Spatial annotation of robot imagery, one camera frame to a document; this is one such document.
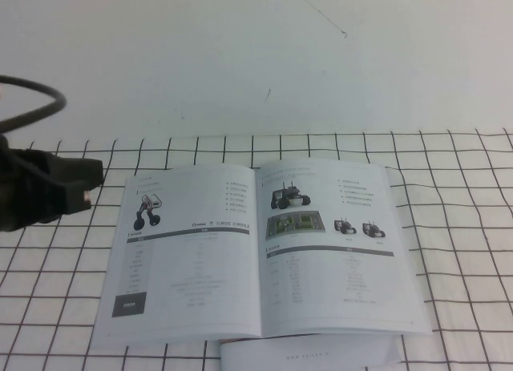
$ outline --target white grid paper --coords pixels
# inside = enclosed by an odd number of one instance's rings
[[[434,335],[401,337],[390,370],[513,369],[513,143],[507,131],[235,136],[32,143],[101,159],[88,212],[0,235],[0,369],[220,368],[216,342],[93,351],[90,339],[124,180],[203,162],[257,169],[287,157],[388,167]]]

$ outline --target booklet page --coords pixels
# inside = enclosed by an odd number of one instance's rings
[[[401,361],[392,335],[301,335],[221,344],[222,371],[348,371]]]
[[[93,345],[261,334],[255,176],[176,168],[127,182]]]
[[[283,160],[256,189],[264,336],[429,331],[384,168]]]

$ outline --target robot picture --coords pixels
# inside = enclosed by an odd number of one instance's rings
[[[356,233],[356,228],[351,226],[351,223],[349,221],[347,221],[347,219],[344,220],[341,218],[340,220],[335,220],[334,226],[337,231],[342,232],[344,235],[346,233],[350,233],[350,234]]]
[[[379,229],[379,227],[373,223],[363,223],[363,233],[369,237],[385,237],[385,233]]]
[[[143,229],[144,227],[144,219],[143,219],[143,212],[146,211],[147,217],[150,219],[150,225],[153,227],[160,223],[160,216],[159,215],[153,215],[153,210],[155,208],[160,208],[162,206],[162,202],[157,197],[156,194],[153,195],[144,195],[142,198],[141,206],[139,207],[139,210],[135,214],[137,219],[134,222],[134,229],[136,231],[139,231],[140,229]]]
[[[307,195],[302,195],[297,187],[294,187],[293,182],[290,182],[290,187],[273,191],[273,198],[271,199],[272,209],[286,209],[289,205],[308,205],[310,198]]]

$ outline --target open booklet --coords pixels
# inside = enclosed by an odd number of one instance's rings
[[[385,169],[291,159],[129,179],[92,345],[429,331]]]

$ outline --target circuit board image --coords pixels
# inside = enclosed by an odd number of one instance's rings
[[[287,212],[269,217],[265,239],[299,232],[325,232],[319,211]]]

